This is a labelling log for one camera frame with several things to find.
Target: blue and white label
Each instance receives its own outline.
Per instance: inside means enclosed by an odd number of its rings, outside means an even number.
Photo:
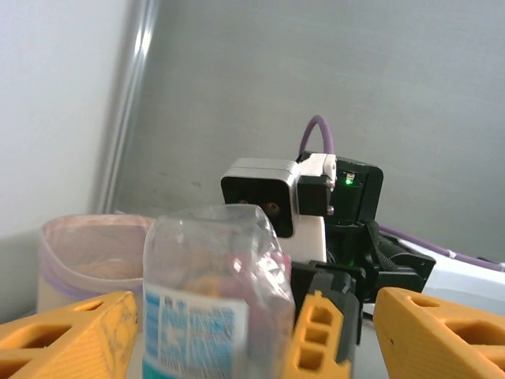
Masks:
[[[144,284],[144,379],[238,379],[247,372],[249,307]]]

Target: white container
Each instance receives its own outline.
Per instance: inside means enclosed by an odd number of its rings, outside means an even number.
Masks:
[[[39,244],[37,313],[109,292],[131,291],[142,333],[142,257],[153,222],[142,216],[90,215],[46,223]],[[141,343],[137,345],[130,362],[141,360]]]

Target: gray wall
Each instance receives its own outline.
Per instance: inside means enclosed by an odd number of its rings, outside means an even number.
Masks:
[[[170,1],[149,59],[118,209],[219,202],[236,158],[294,158],[323,114],[382,167],[381,223],[505,261],[505,2]]]

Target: purple cable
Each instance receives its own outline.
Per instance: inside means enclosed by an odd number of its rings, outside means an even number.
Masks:
[[[505,270],[505,266],[498,265],[498,264],[492,263],[492,262],[483,261],[478,258],[469,257],[468,255],[464,255],[461,253],[455,253],[449,249],[443,248],[442,246],[438,246],[435,243],[425,241],[424,239],[418,238],[415,235],[410,235],[408,233],[398,231],[398,230],[393,229],[391,227],[385,227],[383,225],[379,225],[379,229],[381,231],[383,231],[384,233],[392,235],[393,237],[403,239],[407,242],[411,242],[414,245],[424,247],[425,249],[431,250],[434,253],[455,259],[456,261],[461,261],[461,262],[468,263],[470,265],[488,268],[493,271],[503,272]]]
[[[309,124],[305,128],[305,132],[303,133],[303,137],[300,142],[300,154],[302,154],[307,148],[307,143],[309,142],[310,133],[314,129],[314,126],[319,125],[321,129],[321,135],[323,136],[323,152],[324,154],[335,154],[335,147],[333,145],[333,136],[331,135],[331,129],[323,116],[319,116],[318,114],[312,117],[309,121]]]
[[[312,132],[312,130],[314,129],[314,126],[316,126],[316,125],[319,125],[319,127],[321,129],[321,134],[323,136],[324,153],[325,154],[335,154],[335,148],[333,145],[333,136],[331,135],[330,125],[328,124],[328,122],[326,121],[326,119],[323,116],[319,116],[317,114],[310,119],[309,124],[305,128],[305,132],[303,133],[303,137],[301,138],[301,142],[300,142],[299,155],[301,155],[305,151],[305,149],[307,148],[307,143],[309,142],[310,133]],[[443,255],[445,257],[455,259],[456,261],[461,261],[461,262],[468,263],[470,265],[488,268],[493,271],[500,271],[500,272],[505,271],[504,264],[498,265],[496,263],[483,261],[478,258],[469,257],[464,254],[454,253],[449,249],[445,249],[445,248],[438,246],[434,243],[425,241],[424,239],[418,238],[415,235],[410,235],[408,233],[404,233],[402,231],[398,231],[398,230],[390,228],[390,227],[384,227],[382,225],[379,225],[379,229],[381,231],[383,231],[384,233],[387,233],[387,234],[397,237],[399,239],[403,239],[407,242],[411,242],[414,245],[424,247],[425,249],[431,250],[434,253],[438,253],[438,254]]]

